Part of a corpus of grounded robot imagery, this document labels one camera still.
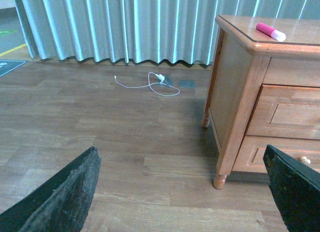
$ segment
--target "floor mat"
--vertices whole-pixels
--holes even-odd
[[[22,66],[26,61],[20,60],[0,60],[0,77]]]
[[[180,88],[195,88],[196,83],[193,80],[179,80],[178,82]]]

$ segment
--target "drawer knob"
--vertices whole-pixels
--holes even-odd
[[[299,158],[299,161],[302,163],[302,164],[305,164],[306,166],[310,165],[311,164],[311,160],[308,159],[307,157],[305,156],[302,156]]]

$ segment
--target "wooden leg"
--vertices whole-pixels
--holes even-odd
[[[216,174],[213,180],[213,187],[215,187],[217,190],[221,190],[225,185],[226,178],[226,175]]]
[[[203,115],[203,118],[202,118],[202,127],[208,128],[209,123],[210,123],[209,114],[208,114],[208,112],[205,112]]]

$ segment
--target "laminate floor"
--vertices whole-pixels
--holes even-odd
[[[196,88],[161,97],[114,80],[141,86],[148,72]],[[287,231],[265,175],[232,173],[212,187],[218,152],[212,128],[201,128],[209,78],[203,68],[53,60],[1,77],[0,212],[96,146],[102,163],[84,232]]]

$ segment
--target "floor plank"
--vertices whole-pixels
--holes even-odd
[[[143,174],[145,155],[141,153],[125,153],[107,151],[101,153],[100,174],[125,174],[140,175]]]
[[[0,197],[13,196],[27,171],[27,168],[0,166]]]
[[[2,128],[0,143],[4,145],[37,146],[65,149],[89,148],[96,135],[72,130]]]
[[[288,232],[279,211],[261,211],[269,232]]]
[[[19,149],[18,146],[3,146],[0,148],[0,166],[3,166]]]
[[[94,198],[99,201],[170,205],[170,179],[145,175],[100,174]]]
[[[12,168],[32,168],[59,171],[82,152],[84,152],[84,150],[76,148],[65,149],[35,145],[22,146],[10,157],[5,165]]]
[[[13,196],[26,197],[56,173],[55,169],[30,168],[17,183],[11,194]]]
[[[217,145],[212,139],[206,138],[209,136],[177,139],[172,136],[151,134],[138,136],[102,133],[97,135],[93,144],[98,148],[108,148],[109,151],[120,153],[216,157]]]
[[[259,211],[97,202],[89,232],[267,232]]]
[[[173,206],[278,211],[265,183],[228,181],[216,190],[209,179],[171,178],[170,189]]]
[[[148,154],[144,158],[143,174],[148,176],[207,178],[214,175],[216,158]]]

